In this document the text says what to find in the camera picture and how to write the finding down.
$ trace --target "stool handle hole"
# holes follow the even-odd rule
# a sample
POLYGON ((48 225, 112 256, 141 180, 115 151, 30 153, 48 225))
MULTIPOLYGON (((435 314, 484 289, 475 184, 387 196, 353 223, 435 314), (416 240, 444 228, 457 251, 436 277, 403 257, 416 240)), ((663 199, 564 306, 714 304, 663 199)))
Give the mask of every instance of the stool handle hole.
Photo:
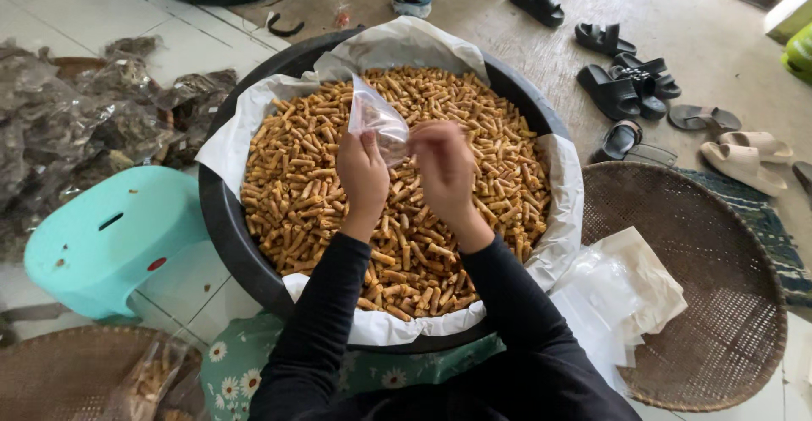
POLYGON ((107 221, 102 223, 101 226, 99 226, 99 231, 101 231, 102 229, 105 229, 107 226, 110 226, 111 224, 115 223, 122 216, 124 216, 124 212, 122 212, 122 211, 115 214, 115 216, 113 216, 113 218, 108 219, 107 221))

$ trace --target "concrete floor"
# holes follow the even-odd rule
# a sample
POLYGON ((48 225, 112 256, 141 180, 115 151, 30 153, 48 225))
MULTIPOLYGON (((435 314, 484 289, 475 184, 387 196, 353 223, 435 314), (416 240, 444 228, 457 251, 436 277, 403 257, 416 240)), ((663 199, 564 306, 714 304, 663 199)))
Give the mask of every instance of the concrete floor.
MULTIPOLYGON (((608 57, 575 43, 579 22, 621 23, 621 37, 636 43, 639 57, 663 56, 683 95, 674 104, 712 105, 739 116, 745 131, 767 131, 794 147, 797 159, 812 161, 812 88, 786 73, 781 47, 763 35, 765 12, 737 0, 560 0, 566 21, 547 28, 507 0, 434 0, 427 19, 480 46, 528 77, 547 96, 579 150, 582 163, 612 125, 576 83, 588 63, 608 57)), ((272 9, 283 28, 305 21, 293 38, 329 32, 340 2, 350 4, 351 26, 394 18, 390 0, 285 0, 272 9)), ((232 8, 258 25, 268 8, 232 8)), ((642 121, 648 143, 676 149, 677 166, 706 169, 699 146, 705 133, 682 132, 667 121, 642 121)), ((812 210, 789 166, 767 165, 785 178, 789 190, 773 202, 801 258, 812 263, 812 210)))

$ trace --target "black plastic basin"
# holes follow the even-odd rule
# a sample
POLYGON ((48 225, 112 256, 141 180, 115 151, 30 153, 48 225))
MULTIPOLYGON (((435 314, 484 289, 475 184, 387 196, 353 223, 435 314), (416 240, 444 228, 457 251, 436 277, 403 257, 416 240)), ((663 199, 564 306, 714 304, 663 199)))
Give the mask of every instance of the black plastic basin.
MULTIPOLYGON (((361 28, 330 33, 299 42, 259 65, 237 85, 220 106, 211 128, 208 129, 208 137, 234 115, 237 97, 249 86, 273 74, 299 77, 302 73, 313 70, 313 64, 321 54, 332 50, 340 42, 362 30, 361 28)), ((505 63, 487 53, 482 52, 482 55, 485 57, 491 88, 499 96, 507 98, 519 107, 521 114, 527 118, 530 129, 539 134, 553 133, 569 139, 569 133, 561 119, 535 85, 505 63)), ((249 235, 249 229, 245 224, 245 210, 222 179, 203 165, 200 166, 200 205, 214 248, 237 282, 269 312, 283 320, 290 317, 294 304, 273 264, 260 252, 258 241, 249 235)), ((428 353, 461 346, 492 332, 493 328, 486 318, 471 329, 450 336, 421 335, 410 344, 350 345, 350 348, 378 353, 428 353)))

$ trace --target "white tile floor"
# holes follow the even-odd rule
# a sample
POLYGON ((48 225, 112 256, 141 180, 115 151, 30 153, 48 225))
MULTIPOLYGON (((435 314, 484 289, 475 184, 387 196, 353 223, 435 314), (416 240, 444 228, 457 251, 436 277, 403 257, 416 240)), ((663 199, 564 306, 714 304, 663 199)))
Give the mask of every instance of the white tile floor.
MULTIPOLYGON (((59 56, 98 55, 122 36, 159 34, 163 43, 149 59, 149 71, 162 85, 181 74, 234 67, 242 77, 289 44, 225 8, 195 7, 175 0, 0 0, 0 40, 17 39, 36 49, 49 46, 59 56)), ((186 268, 161 271, 131 299, 141 325, 180 333, 205 347, 231 319, 256 314, 259 304, 240 288, 210 244, 197 249, 186 268)), ((0 266, 0 307, 54 302, 26 278, 20 266, 0 266)), ((56 320, 17 323, 23 337, 90 323, 72 312, 56 320)), ((646 421, 812 421, 812 324, 789 315, 782 366, 756 396, 712 414, 672 413, 632 402, 646 421)))

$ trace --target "slipper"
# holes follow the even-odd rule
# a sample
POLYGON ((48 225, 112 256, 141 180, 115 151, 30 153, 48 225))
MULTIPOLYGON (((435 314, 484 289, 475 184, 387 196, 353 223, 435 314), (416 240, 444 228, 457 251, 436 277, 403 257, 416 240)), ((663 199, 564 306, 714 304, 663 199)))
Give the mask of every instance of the slipper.
POLYGON ((719 110, 718 107, 680 104, 671 108, 668 113, 668 121, 677 128, 687 131, 715 128, 727 132, 741 129, 741 122, 736 115, 719 110))
POLYGON ((674 167, 676 164, 676 153, 673 149, 662 146, 648 144, 637 144, 628 151, 624 161, 636 161, 638 163, 653 164, 660 167, 674 167))
POLYGON ((580 23, 575 27, 575 39, 582 46, 609 56, 637 53, 637 47, 633 43, 620 38, 620 23, 607 25, 606 31, 601 30, 601 25, 580 23))
POLYGON ((615 80, 632 79, 632 85, 634 85, 638 97, 637 106, 640 107, 640 116, 643 118, 659 120, 668 112, 665 103, 655 96, 657 83, 651 74, 642 73, 636 69, 624 68, 623 66, 612 66, 609 69, 609 77, 615 80))
POLYGON ((621 161, 632 147, 643 140, 643 128, 636 121, 618 121, 609 129, 604 144, 592 156, 595 163, 621 161))
POLYGON ((793 157, 793 149, 770 133, 725 133, 719 136, 719 143, 758 148, 758 156, 766 163, 789 163, 793 157))
POLYGON ((638 98, 632 79, 612 80, 600 66, 590 64, 578 73, 578 83, 610 119, 620 121, 640 115, 640 108, 635 104, 638 98))
POLYGON ((615 56, 612 64, 623 66, 624 68, 637 69, 643 73, 651 74, 657 83, 655 96, 657 96, 659 99, 676 99, 682 94, 682 89, 677 86, 674 77, 671 77, 671 74, 660 74, 668 69, 665 65, 665 60, 662 58, 657 58, 656 60, 643 63, 642 61, 638 60, 636 56, 630 53, 621 53, 615 56))
POLYGON ((558 0, 510 0, 510 2, 544 25, 555 27, 563 24, 563 10, 558 0))
POLYGON ((812 164, 796 161, 793 164, 793 172, 795 172, 795 177, 798 177, 801 186, 804 187, 804 191, 812 196, 812 164))
POLYGON ((719 172, 764 194, 778 196, 787 188, 783 178, 761 166, 758 148, 705 142, 699 150, 719 172))

